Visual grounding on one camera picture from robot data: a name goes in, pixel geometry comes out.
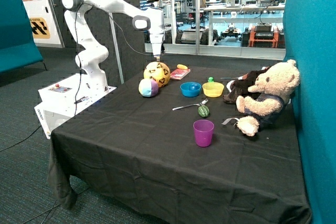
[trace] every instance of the teal partition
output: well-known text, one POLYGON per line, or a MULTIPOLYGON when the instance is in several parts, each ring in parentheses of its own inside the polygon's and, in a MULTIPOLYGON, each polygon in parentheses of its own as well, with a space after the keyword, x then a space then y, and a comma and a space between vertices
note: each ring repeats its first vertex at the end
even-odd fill
POLYGON ((42 61, 22 0, 0 3, 0 72, 42 61))
POLYGON ((301 84, 293 107, 312 223, 336 223, 335 0, 286 0, 286 57, 301 84))

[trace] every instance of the ball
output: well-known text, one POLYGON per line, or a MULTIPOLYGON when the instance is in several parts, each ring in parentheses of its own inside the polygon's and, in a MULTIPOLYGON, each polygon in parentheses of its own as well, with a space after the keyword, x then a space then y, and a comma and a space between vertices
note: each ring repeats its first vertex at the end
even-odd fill
POLYGON ((146 66, 143 77, 145 79, 153 79, 158 83, 159 88, 161 88, 167 85, 170 80, 170 69, 166 64, 154 61, 146 66))
POLYGON ((139 92, 143 97, 154 97, 159 91, 159 85, 153 79, 142 79, 139 83, 139 92))

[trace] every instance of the blue bowl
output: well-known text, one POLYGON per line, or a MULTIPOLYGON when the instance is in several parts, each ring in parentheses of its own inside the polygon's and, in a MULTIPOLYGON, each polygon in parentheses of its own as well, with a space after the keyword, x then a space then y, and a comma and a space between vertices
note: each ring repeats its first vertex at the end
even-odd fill
POLYGON ((196 97, 200 94, 202 85, 198 82, 185 82, 180 88, 185 97, 196 97))

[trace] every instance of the teddy bear paw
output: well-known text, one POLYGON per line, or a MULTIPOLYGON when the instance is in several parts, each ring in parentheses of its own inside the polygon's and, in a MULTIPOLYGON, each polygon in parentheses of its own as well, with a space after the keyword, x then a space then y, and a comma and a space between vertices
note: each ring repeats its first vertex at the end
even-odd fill
POLYGON ((252 116, 247 116, 245 118, 241 118, 238 123, 237 127, 247 136, 254 136, 259 129, 258 121, 253 118, 252 116))
POLYGON ((242 97, 241 95, 237 97, 236 106, 237 106, 237 109, 240 113, 244 113, 244 111, 245 111, 245 100, 244 100, 244 97, 242 97))

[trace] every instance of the plastic cup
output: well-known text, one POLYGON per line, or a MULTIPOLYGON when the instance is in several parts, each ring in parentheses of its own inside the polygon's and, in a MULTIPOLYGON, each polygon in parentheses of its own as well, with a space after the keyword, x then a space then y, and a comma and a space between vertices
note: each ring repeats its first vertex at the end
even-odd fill
POLYGON ((194 135, 196 144, 200 147, 208 147, 211 144, 215 125, 209 120, 197 120, 194 122, 194 135))

